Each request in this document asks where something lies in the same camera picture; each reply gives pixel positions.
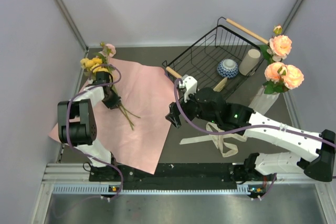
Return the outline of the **yellow pink flower bunch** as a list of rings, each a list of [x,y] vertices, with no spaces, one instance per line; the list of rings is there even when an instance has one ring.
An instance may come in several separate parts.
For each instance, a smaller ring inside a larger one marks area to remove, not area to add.
[[[84,70],[84,74],[89,78],[91,84],[105,84],[113,82],[113,72],[115,67],[109,66],[109,60],[116,54],[115,46],[101,42],[101,51],[96,52],[92,59],[82,58],[80,65]],[[114,85],[104,86],[103,91],[105,98],[102,100],[103,104],[108,109],[119,109],[123,116],[129,122],[131,130],[134,130],[134,123],[131,121],[129,115],[136,118],[139,116],[127,110],[122,104],[121,97],[118,95]]]

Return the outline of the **cream ribbon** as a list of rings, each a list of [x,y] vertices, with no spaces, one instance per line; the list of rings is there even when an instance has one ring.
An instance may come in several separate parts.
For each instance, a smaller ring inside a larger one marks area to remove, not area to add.
[[[237,133],[235,134],[225,134],[225,135],[205,135],[199,137],[183,138],[180,141],[180,145],[194,144],[200,142],[212,141],[215,147],[220,151],[223,158],[234,156],[238,153],[238,146],[233,143],[228,143],[225,141],[226,138],[234,138],[235,140],[246,142],[247,137],[241,136]]]

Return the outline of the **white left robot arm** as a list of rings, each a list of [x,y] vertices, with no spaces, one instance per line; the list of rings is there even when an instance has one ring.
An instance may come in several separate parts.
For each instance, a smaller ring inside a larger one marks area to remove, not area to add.
[[[112,74],[97,72],[93,83],[78,96],[57,105],[59,140],[84,153],[93,167],[101,168],[101,174],[107,180],[116,179],[119,168],[113,154],[97,138],[93,107],[99,102],[111,110],[121,105],[121,98],[113,90],[114,83]]]

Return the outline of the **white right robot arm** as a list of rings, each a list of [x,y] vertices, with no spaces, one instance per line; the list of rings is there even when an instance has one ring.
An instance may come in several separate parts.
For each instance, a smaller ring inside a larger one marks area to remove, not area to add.
[[[245,141],[255,138],[285,149],[282,153],[254,153],[245,159],[245,174],[252,180],[262,175],[303,173],[320,182],[334,179],[335,133],[308,132],[272,120],[250,107],[227,103],[211,88],[192,90],[188,88],[179,95],[174,88],[175,101],[169,106],[166,119],[176,128],[180,118],[212,140],[218,149],[222,147],[237,151],[237,147],[224,139]]]

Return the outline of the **single pink rose stem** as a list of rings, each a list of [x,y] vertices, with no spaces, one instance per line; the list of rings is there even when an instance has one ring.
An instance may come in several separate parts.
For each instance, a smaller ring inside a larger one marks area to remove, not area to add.
[[[267,44],[259,46],[262,56],[268,64],[282,62],[287,58],[292,49],[291,39],[282,34],[282,26],[275,26],[274,35],[268,40]]]

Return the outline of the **purple pink wrapping paper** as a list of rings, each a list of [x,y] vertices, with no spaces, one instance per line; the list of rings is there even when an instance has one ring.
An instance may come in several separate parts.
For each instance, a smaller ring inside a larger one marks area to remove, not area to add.
[[[171,125],[165,116],[175,100],[174,85],[160,67],[119,59],[110,64],[120,70],[113,73],[119,79],[114,86],[135,127],[119,109],[98,102],[93,113],[100,143],[92,154],[97,157],[106,149],[117,162],[154,174]]]

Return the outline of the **double pink rose stem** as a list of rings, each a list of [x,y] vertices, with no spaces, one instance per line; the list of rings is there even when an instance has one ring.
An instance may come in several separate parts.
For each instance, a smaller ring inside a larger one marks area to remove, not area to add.
[[[268,65],[264,72],[266,82],[264,94],[285,93],[298,88],[304,81],[301,70],[293,65],[274,62]]]

